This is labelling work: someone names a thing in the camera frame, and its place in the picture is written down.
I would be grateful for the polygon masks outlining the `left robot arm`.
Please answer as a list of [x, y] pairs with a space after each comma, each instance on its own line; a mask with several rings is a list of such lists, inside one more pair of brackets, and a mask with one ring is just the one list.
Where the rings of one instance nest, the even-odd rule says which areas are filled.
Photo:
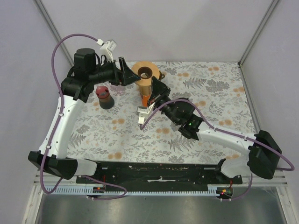
[[28, 155], [28, 160], [41, 171], [66, 180], [80, 175], [86, 175], [92, 183], [102, 180], [103, 172], [96, 162], [67, 158], [75, 121], [96, 84], [109, 82], [126, 86], [139, 81], [140, 77], [127, 66], [123, 57], [119, 57], [119, 68], [115, 62], [99, 65], [98, 58], [90, 48], [78, 49], [74, 54], [74, 66], [60, 84], [62, 96], [47, 136], [39, 149]]

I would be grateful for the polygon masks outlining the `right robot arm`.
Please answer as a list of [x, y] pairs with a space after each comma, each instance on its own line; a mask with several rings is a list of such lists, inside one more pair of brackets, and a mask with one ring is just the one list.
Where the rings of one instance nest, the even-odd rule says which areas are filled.
[[250, 173], [267, 180], [273, 178], [282, 151], [270, 133], [260, 130], [257, 134], [245, 134], [209, 124], [202, 114], [194, 114], [195, 104], [187, 98], [171, 100], [170, 91], [167, 85], [153, 78], [152, 94], [147, 104], [177, 125], [187, 139], [217, 143], [241, 154], [236, 159], [220, 160], [214, 171], [218, 183]]

